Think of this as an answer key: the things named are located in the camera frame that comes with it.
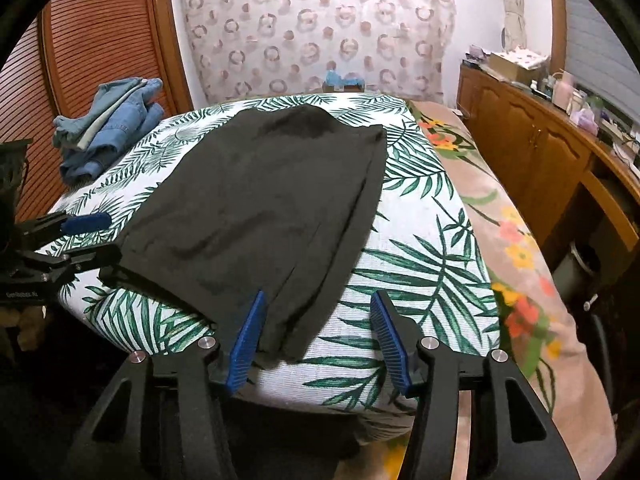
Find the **person's left hand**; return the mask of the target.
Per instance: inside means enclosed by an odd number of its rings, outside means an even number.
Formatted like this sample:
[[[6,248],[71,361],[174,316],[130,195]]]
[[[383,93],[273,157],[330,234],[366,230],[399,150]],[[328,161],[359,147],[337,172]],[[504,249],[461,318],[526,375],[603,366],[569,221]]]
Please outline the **person's left hand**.
[[[17,329],[17,344],[23,351],[35,350],[47,324],[47,308],[38,306],[17,311],[1,307],[0,321],[3,328]]]

